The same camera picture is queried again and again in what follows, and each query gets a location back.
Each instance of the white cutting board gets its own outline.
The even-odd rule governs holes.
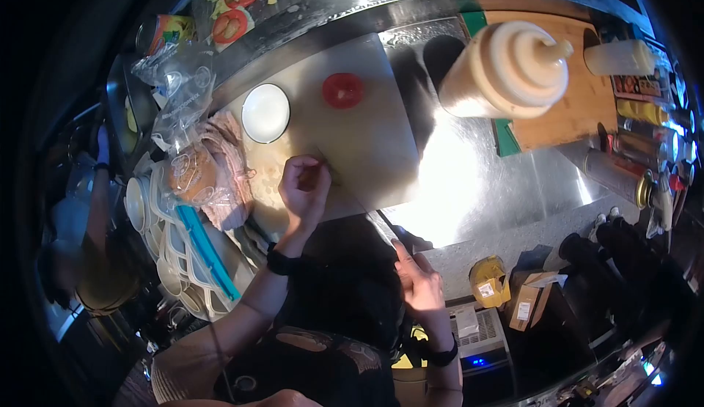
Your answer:
[[[334,109],[323,100],[322,83],[335,73],[354,73],[363,81],[364,98],[353,108]],[[288,224],[277,185],[294,155],[322,153],[336,172],[323,220],[413,199],[418,150],[378,34],[321,51],[261,83],[281,87],[291,103],[289,126],[277,141],[259,144],[243,134],[247,165],[257,172],[250,181],[253,217],[264,231],[281,235]],[[228,106],[240,124],[248,94]]]

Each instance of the condiment bottle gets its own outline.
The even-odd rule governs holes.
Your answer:
[[[646,121],[656,126],[662,126],[670,121],[670,116],[663,111],[663,108],[650,102],[617,99],[616,110],[621,116]]]
[[[442,81],[440,103],[458,117],[535,118],[568,86],[567,40],[539,26],[510,21],[483,27]]]
[[[642,40],[586,48],[584,62],[594,76],[651,76],[656,70],[656,55]]]

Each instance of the left hand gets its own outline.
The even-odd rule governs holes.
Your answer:
[[[289,232],[310,235],[325,211],[331,177],[327,166],[310,155],[286,161],[279,194],[289,213]]]
[[[110,164],[110,140],[104,124],[98,129],[98,162]]]

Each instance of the pink towel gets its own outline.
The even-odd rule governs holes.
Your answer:
[[[218,198],[201,210],[220,231],[240,227],[252,211],[254,200],[249,188],[253,170],[247,170],[242,148],[242,132],[229,111],[217,112],[198,123],[198,136],[219,167]]]

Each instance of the yellow bottle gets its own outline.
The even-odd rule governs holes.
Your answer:
[[[656,126],[662,126],[670,121],[670,115],[653,103],[617,99],[616,110],[621,116],[647,121]]]

